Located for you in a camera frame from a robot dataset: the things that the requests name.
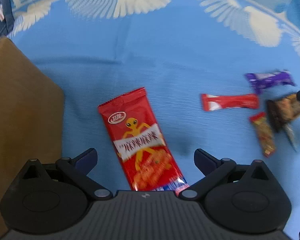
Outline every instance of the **blue tablecloth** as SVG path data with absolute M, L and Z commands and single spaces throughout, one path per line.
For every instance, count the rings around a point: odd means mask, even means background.
M 283 132 L 261 154 L 248 117 L 300 89 L 300 0 L 11 0 L 9 37 L 65 93 L 63 155 L 94 147 L 89 176 L 115 192 L 129 186 L 96 107 L 145 86 L 167 144 L 186 180 L 203 175 L 203 148 L 240 164 L 263 159 L 292 202 L 285 232 L 300 231 L 300 119 L 294 152 Z M 268 89 L 261 107 L 204 112 L 200 93 L 252 93 L 243 74 L 288 69 L 297 86 Z

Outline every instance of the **cardboard box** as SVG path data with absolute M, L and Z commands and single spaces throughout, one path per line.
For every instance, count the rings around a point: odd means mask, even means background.
M 29 158 L 61 156 L 63 91 L 8 38 L 0 39 L 0 200 Z M 0 236 L 7 231 L 0 214 Z

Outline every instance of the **red candy wrapper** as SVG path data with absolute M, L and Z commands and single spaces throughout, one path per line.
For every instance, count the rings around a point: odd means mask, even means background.
M 204 111 L 214 111 L 231 107 L 259 108 L 259 99 L 255 94 L 241 96 L 213 96 L 201 94 Z
M 132 190 L 178 194 L 189 186 L 166 146 L 145 88 L 118 96 L 98 110 Z

